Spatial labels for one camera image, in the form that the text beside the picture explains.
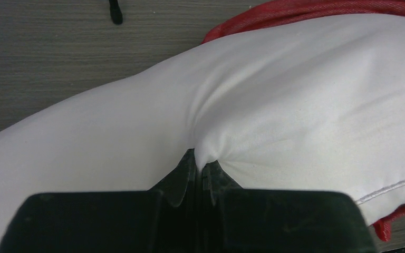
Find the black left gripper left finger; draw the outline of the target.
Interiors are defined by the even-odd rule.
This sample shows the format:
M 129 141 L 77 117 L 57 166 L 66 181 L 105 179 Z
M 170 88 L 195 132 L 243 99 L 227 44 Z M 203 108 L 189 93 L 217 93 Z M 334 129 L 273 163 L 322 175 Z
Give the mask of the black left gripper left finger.
M 34 194 L 9 223 L 0 252 L 194 252 L 195 183 L 190 149 L 149 190 Z

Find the red patterned pillowcase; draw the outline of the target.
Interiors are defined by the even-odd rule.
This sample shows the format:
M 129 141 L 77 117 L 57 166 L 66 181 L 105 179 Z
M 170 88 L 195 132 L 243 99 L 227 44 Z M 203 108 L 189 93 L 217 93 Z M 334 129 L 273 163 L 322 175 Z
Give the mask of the red patterned pillowcase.
M 201 44 L 218 38 L 280 26 L 313 18 L 343 14 L 390 14 L 405 16 L 405 1 L 270 1 L 251 8 L 212 28 Z M 392 222 L 405 216 L 405 204 L 372 224 L 384 242 L 392 236 Z

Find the white pillow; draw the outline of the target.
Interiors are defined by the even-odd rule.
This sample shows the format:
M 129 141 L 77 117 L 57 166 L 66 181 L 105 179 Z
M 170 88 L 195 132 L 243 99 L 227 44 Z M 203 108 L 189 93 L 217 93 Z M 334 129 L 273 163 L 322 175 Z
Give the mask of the white pillow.
M 144 190 L 188 149 L 245 188 L 405 204 L 405 17 L 349 14 L 218 38 L 0 132 L 0 239 L 38 192 Z

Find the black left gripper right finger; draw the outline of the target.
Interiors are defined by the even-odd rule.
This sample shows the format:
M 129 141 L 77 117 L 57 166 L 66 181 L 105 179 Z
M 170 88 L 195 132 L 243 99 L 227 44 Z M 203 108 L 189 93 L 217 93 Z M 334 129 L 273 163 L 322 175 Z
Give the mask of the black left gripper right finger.
M 360 209 L 331 191 L 245 189 L 202 170 L 203 252 L 375 252 Z

